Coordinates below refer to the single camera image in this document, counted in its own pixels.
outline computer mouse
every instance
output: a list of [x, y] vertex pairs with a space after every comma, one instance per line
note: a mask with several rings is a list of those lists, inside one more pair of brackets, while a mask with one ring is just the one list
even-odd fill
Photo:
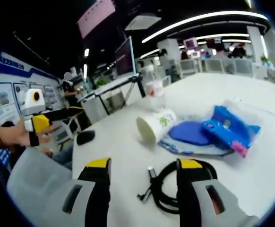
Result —
[[95, 137], [95, 131], [94, 130], [80, 132], [77, 135], [77, 144], [78, 145], [83, 145], [87, 142], [92, 141], [94, 139], [94, 137]]

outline paper cup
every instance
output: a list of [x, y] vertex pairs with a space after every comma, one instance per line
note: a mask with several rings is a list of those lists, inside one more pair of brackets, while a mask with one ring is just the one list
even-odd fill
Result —
[[156, 144], [175, 125], [176, 120], [176, 115], [172, 110], [164, 109], [152, 115], [138, 117], [137, 128], [143, 140]]

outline poster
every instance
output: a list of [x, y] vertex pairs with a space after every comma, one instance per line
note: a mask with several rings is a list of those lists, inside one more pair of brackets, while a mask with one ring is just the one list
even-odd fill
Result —
[[44, 86], [43, 85], [38, 85], [38, 84], [30, 84], [29, 86], [30, 86], [30, 88], [41, 89], [42, 90], [42, 94], [44, 96], [46, 108], [52, 109], [52, 105], [51, 105], [51, 103], [50, 103], [50, 101], [49, 101], [49, 99], [47, 97], [47, 94], [45, 92]]
[[11, 83], [0, 83], [0, 125], [7, 121], [16, 125], [19, 120]]
[[28, 85], [27, 84], [24, 84], [24, 83], [14, 83], [13, 84], [14, 86], [14, 91], [15, 91], [15, 94], [16, 94], [16, 102], [19, 106], [19, 109], [20, 109], [20, 91], [27, 91], [28, 90]]
[[46, 93], [46, 97], [48, 98], [48, 101], [51, 105], [58, 103], [57, 96], [56, 96], [54, 89], [51, 85], [44, 86], [44, 90]]

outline ceiling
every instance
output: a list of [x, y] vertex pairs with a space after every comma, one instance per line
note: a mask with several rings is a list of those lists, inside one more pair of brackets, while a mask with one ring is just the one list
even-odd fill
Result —
[[[152, 33], [190, 17], [217, 11], [250, 9], [244, 0], [202, 0], [191, 3], [186, 0], [115, 0], [116, 12], [82, 40], [76, 22], [94, 2], [52, 0], [42, 4], [30, 1], [16, 7], [16, 10], [9, 12], [11, 29], [2, 50], [61, 78], [71, 67], [82, 67], [84, 63], [88, 64], [91, 72], [100, 64], [109, 65], [114, 61], [115, 50], [129, 35], [132, 36], [137, 58], [156, 49], [157, 42], [166, 38], [176, 38], [181, 43], [183, 39], [203, 35], [247, 33], [246, 24], [242, 21], [261, 24], [258, 26], [261, 33], [270, 28], [268, 21], [257, 17], [216, 16], [178, 26], [143, 44], [142, 40]], [[143, 13], [151, 13], [162, 19], [146, 30], [124, 32], [128, 23]], [[87, 58], [83, 57], [85, 48], [90, 49]]]

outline plastic bottle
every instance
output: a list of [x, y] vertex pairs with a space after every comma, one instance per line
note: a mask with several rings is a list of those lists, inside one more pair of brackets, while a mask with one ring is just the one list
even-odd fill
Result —
[[145, 69], [145, 78], [143, 79], [146, 84], [146, 94], [149, 96], [152, 109], [158, 112], [166, 107], [163, 81], [153, 65], [147, 65]]

